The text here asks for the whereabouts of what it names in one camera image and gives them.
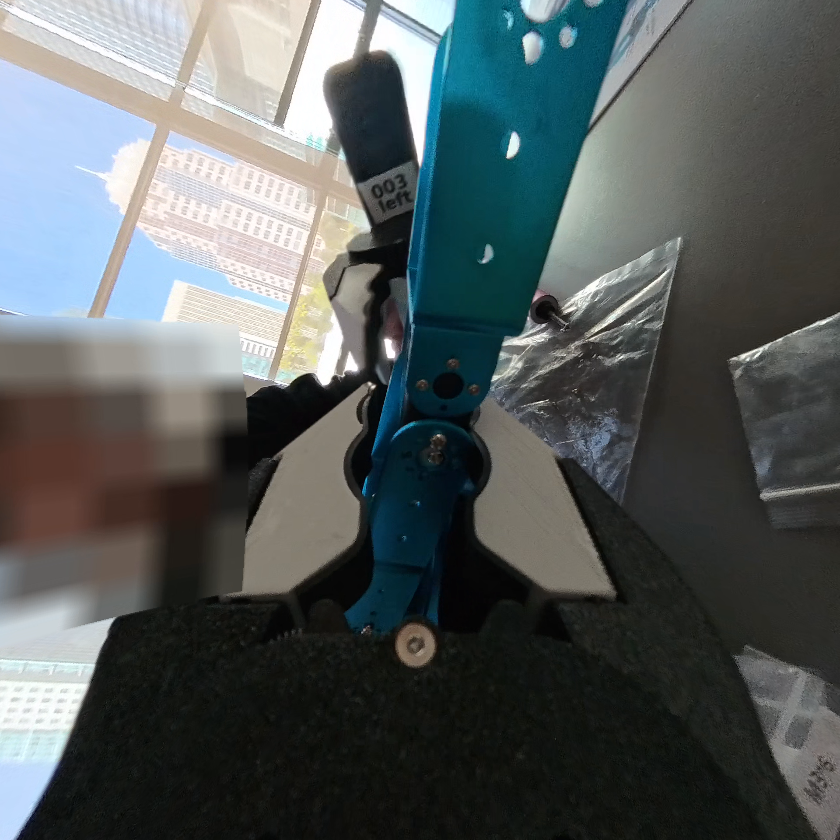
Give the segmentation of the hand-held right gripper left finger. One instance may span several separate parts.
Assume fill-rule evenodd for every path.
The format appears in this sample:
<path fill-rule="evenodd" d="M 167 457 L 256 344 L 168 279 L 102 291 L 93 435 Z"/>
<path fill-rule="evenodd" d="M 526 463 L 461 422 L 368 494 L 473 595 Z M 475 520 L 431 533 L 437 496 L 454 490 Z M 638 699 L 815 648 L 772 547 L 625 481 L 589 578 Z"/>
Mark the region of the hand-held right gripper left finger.
<path fill-rule="evenodd" d="M 361 596 L 373 549 L 361 487 L 370 467 L 369 383 L 250 470 L 245 596 Z M 359 474 L 354 465 L 361 461 Z"/>

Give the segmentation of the glass window wall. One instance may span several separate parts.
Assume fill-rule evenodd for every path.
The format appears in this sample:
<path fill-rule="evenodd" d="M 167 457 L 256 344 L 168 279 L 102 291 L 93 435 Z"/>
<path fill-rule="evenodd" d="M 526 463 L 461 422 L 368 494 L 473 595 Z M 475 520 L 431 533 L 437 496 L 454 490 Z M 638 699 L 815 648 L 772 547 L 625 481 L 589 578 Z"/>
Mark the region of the glass window wall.
<path fill-rule="evenodd" d="M 245 378 L 325 380 L 366 227 L 322 95 L 397 60 L 417 147 L 453 2 L 2 2 L 2 762 L 58 760 L 106 620 L 244 537 Z"/>

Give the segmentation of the silver foil bag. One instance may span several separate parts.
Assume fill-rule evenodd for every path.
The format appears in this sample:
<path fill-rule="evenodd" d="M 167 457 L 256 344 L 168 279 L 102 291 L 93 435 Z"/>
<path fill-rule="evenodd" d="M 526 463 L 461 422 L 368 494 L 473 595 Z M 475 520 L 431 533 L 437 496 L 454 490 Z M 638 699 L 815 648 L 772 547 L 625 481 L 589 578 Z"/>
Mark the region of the silver foil bag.
<path fill-rule="evenodd" d="M 838 313 L 731 357 L 728 370 L 770 523 L 838 528 Z"/>

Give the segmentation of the printed instruction manual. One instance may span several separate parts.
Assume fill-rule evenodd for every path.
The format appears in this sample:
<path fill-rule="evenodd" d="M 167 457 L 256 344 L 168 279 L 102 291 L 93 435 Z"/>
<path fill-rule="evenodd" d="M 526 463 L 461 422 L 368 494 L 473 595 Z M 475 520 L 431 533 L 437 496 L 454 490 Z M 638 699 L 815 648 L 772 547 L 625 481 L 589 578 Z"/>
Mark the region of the printed instruction manual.
<path fill-rule="evenodd" d="M 691 4 L 691 1 L 627 3 L 591 115 L 590 130 Z"/>

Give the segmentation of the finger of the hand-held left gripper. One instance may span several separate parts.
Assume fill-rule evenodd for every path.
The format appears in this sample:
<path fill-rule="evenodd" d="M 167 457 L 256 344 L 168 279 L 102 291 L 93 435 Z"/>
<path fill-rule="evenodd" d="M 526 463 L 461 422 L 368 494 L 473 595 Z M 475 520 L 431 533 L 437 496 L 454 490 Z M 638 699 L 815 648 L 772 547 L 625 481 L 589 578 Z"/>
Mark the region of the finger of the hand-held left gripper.
<path fill-rule="evenodd" d="M 359 372 L 388 385 L 396 355 L 393 272 L 385 265 L 336 265 L 334 314 Z"/>

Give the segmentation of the red electric screwdriver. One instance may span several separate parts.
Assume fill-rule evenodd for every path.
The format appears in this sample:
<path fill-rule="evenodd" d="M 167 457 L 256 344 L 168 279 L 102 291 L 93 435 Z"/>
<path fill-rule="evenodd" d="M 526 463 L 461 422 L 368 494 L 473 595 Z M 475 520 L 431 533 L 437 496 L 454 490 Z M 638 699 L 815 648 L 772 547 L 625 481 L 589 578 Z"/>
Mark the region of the red electric screwdriver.
<path fill-rule="evenodd" d="M 534 296 L 528 318 L 533 324 L 553 324 L 561 331 L 567 330 L 570 326 L 557 298 L 542 291 L 538 291 Z"/>

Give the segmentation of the blue toy robot arm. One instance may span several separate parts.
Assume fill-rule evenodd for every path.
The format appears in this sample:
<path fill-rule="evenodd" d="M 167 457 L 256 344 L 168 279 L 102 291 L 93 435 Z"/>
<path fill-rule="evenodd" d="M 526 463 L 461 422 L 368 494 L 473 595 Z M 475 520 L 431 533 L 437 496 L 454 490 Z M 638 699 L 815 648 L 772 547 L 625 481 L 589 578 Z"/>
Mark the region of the blue toy robot arm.
<path fill-rule="evenodd" d="M 402 351 L 364 485 L 374 572 L 354 627 L 438 620 L 454 509 L 478 488 L 469 422 L 528 316 L 626 7 L 455 5 L 413 191 Z"/>

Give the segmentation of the large clear plastic bag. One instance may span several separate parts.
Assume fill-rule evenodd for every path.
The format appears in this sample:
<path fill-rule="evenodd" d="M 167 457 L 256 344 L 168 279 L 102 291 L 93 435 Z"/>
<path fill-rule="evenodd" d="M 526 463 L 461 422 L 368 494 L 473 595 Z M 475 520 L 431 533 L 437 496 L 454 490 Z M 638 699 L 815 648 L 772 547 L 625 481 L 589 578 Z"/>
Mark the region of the large clear plastic bag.
<path fill-rule="evenodd" d="M 623 501 L 684 239 L 614 269 L 502 345 L 490 395 Z"/>

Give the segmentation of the person's black clothing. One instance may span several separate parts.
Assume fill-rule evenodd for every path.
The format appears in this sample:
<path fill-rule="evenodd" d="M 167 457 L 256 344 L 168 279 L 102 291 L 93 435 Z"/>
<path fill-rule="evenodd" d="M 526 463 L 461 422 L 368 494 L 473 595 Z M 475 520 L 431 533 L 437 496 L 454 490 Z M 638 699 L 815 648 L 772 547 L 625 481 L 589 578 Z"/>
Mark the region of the person's black clothing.
<path fill-rule="evenodd" d="M 279 453 L 369 382 L 363 371 L 334 376 L 326 385 L 315 374 L 304 374 L 246 397 L 248 469 Z"/>

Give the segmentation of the pile of small parts bags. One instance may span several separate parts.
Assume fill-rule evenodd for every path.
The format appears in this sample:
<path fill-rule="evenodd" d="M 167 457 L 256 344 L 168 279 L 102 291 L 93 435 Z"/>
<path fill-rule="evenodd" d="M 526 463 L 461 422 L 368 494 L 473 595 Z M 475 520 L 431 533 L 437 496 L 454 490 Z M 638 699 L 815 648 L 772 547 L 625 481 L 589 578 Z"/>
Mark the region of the pile of small parts bags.
<path fill-rule="evenodd" d="M 736 662 L 783 777 L 822 839 L 839 838 L 839 691 L 745 646 Z"/>

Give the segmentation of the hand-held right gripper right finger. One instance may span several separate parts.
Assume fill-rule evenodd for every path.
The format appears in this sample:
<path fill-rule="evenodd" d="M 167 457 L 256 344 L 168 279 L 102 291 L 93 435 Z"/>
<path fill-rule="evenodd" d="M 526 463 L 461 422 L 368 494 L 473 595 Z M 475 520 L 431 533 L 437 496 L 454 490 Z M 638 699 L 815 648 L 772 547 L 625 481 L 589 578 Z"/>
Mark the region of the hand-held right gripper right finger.
<path fill-rule="evenodd" d="M 551 447 L 492 399 L 481 404 L 474 434 L 489 469 L 473 506 L 479 547 L 525 586 L 527 601 L 614 601 Z"/>

